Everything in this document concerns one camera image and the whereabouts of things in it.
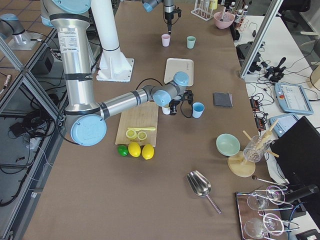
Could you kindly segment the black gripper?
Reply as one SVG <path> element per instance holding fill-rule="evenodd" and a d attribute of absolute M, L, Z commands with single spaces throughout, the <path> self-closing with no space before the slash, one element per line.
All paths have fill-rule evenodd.
<path fill-rule="evenodd" d="M 167 23 L 168 34 L 172 33 L 172 20 L 174 19 L 174 5 L 164 5 L 164 19 Z"/>
<path fill-rule="evenodd" d="M 175 116 L 177 114 L 177 106 L 181 103 L 181 99 L 172 99 L 169 102 L 170 115 Z"/>

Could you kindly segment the third grey robot base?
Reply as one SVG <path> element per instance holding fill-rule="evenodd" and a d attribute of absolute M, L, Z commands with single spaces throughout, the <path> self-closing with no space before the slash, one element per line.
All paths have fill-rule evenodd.
<path fill-rule="evenodd" d="M 8 43 L 12 50 L 31 51 L 36 44 L 35 41 L 31 41 L 31 35 L 13 13 L 5 13 L 0 16 L 0 37 L 3 40 L 12 37 Z"/>

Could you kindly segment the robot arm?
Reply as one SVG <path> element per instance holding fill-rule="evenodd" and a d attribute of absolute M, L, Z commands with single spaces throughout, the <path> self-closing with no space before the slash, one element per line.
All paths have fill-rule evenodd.
<path fill-rule="evenodd" d="M 143 0 L 142 5 L 146 12 L 151 12 L 159 4 L 163 6 L 163 19 L 167 25 L 167 33 L 172 33 L 172 20 L 175 14 L 175 5 L 173 0 Z"/>
<path fill-rule="evenodd" d="M 184 94 L 189 76 L 179 71 L 163 86 L 147 85 L 96 102 L 87 38 L 90 17 L 94 18 L 102 49 L 96 78 L 128 82 L 134 65 L 134 60 L 121 52 L 112 3 L 109 0 L 43 0 L 40 5 L 42 23 L 57 30 L 69 100 L 65 109 L 66 127 L 75 144 L 93 146 L 99 143 L 107 132 L 106 119 L 111 116 L 148 101 L 163 107 Z"/>

